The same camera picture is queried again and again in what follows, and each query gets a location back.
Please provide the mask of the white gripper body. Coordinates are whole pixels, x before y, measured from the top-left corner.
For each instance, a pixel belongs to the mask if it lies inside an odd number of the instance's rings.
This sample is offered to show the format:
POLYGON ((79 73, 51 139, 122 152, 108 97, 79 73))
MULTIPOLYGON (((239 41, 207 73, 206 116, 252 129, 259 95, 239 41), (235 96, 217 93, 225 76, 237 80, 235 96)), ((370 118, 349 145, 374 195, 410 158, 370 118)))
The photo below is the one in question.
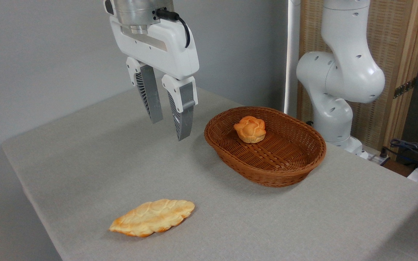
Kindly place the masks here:
POLYGON ((186 33, 180 22, 161 20, 150 25, 147 34, 133 34, 110 16, 116 43, 124 54, 163 73, 182 80, 200 68, 194 40, 186 47, 186 33))

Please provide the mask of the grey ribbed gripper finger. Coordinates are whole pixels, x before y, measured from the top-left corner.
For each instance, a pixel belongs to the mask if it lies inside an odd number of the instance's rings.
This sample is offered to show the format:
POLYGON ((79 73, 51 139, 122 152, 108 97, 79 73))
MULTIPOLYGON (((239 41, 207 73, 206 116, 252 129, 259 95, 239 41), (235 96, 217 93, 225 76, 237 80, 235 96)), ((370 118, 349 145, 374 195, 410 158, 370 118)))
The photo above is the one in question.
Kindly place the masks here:
POLYGON ((127 58, 126 64, 132 85, 137 87, 151 122, 161 121, 163 114, 154 69, 131 57, 127 58))
POLYGON ((191 134, 194 106, 198 104, 195 79, 191 76, 178 80, 164 75, 161 82, 168 92, 176 134, 181 141, 191 134))

